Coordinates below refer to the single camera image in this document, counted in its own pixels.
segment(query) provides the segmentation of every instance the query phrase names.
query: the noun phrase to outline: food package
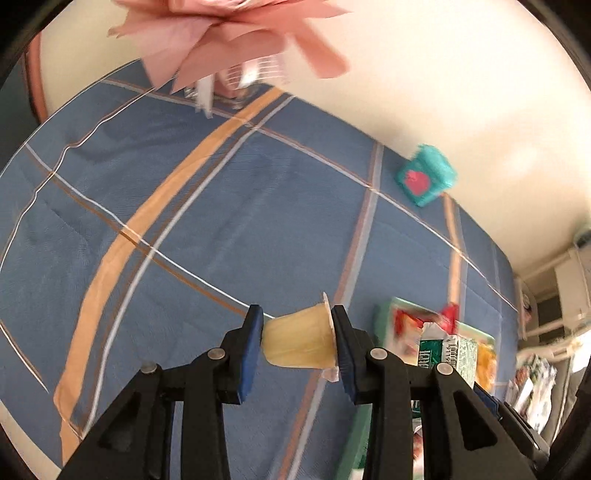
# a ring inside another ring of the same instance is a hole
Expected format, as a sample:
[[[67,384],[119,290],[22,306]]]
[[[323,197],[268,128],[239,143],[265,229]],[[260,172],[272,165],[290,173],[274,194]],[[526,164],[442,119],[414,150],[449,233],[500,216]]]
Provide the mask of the food package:
[[[496,353],[492,345],[478,344],[476,383],[488,393],[493,393],[496,378]]]
[[[450,364],[470,388],[474,388],[478,344],[459,335],[448,335],[437,323],[426,323],[418,349],[418,366],[431,368]],[[413,416],[420,415],[418,401],[413,402]]]

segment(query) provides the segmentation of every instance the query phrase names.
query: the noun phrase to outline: metal screw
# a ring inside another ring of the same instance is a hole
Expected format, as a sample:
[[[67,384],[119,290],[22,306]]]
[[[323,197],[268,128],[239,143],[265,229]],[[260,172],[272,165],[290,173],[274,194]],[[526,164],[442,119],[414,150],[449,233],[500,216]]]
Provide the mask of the metal screw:
[[[375,358],[376,360],[383,360],[388,356],[388,352],[383,348],[372,348],[369,354],[371,358]]]
[[[442,375],[451,375],[453,367],[450,364],[437,364],[437,371]]]
[[[226,356],[226,352],[223,348],[212,348],[209,352],[207,352],[207,356],[212,360],[221,360]]]
[[[142,371],[143,374],[149,375],[149,374],[153,374],[157,368],[158,368],[158,365],[156,365],[155,362],[144,362],[142,364],[140,370]]]

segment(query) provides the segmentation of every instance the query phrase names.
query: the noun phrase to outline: red heart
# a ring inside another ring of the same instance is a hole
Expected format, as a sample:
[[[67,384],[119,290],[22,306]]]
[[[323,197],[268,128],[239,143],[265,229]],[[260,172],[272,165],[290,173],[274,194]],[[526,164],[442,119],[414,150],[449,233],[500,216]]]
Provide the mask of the red heart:
[[[408,170],[404,184],[415,196],[422,195],[431,186],[431,179],[422,171]]]

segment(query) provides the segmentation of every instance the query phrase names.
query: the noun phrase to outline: white wall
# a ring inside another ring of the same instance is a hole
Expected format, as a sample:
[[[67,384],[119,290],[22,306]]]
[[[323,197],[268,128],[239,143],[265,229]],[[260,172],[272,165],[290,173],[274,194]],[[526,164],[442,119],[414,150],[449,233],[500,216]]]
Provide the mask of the white wall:
[[[53,113],[79,91],[138,57],[126,38],[107,37],[126,9],[110,0],[74,0],[41,35],[41,76]]]
[[[286,88],[403,155],[439,147],[459,172],[452,195],[517,271],[564,249],[591,206],[591,93],[551,33],[517,0],[337,3],[353,13],[314,23],[351,71],[317,80],[290,48]],[[122,18],[76,0],[48,27],[50,108],[134,57],[105,36]]]

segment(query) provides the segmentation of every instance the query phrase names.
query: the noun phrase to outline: clutter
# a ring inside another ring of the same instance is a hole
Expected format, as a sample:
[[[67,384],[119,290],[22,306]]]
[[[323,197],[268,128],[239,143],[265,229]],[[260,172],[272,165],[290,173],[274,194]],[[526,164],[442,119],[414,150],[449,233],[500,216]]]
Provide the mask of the clutter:
[[[551,392],[555,383],[555,367],[538,355],[530,355],[518,366],[515,378],[509,381],[505,401],[541,433],[550,417]]]
[[[397,180],[408,197],[423,207],[453,187],[457,173],[438,149],[419,145],[412,160],[398,172]]]
[[[437,323],[427,323],[421,335],[418,366],[432,368],[437,364],[450,364],[474,388],[478,346],[474,340],[447,334]],[[413,417],[421,414],[419,401],[413,401]]]
[[[267,361],[278,367],[331,369],[334,373],[335,327],[326,293],[318,305],[267,321],[261,347]]]
[[[478,351],[474,349],[472,351],[472,355],[476,355],[476,359],[473,359],[476,363],[475,369],[478,369],[479,366],[479,348],[481,345],[484,346],[485,351],[481,354],[483,364],[480,369],[489,375],[488,378],[492,379],[490,382],[494,385],[496,377],[495,339],[474,327],[460,322],[458,315],[459,308],[453,303],[444,306],[441,313],[437,313],[403,299],[391,299],[380,305],[375,317],[376,346],[383,347],[396,354],[407,364],[417,365],[421,335],[427,326],[433,325],[434,327],[430,328],[438,328],[440,336],[455,335],[478,346]],[[420,428],[420,414],[417,412],[413,417],[413,479],[419,480],[423,478],[423,437]],[[370,425],[371,408],[366,405],[359,406],[355,413],[353,427],[343,451],[335,480],[362,479]]]

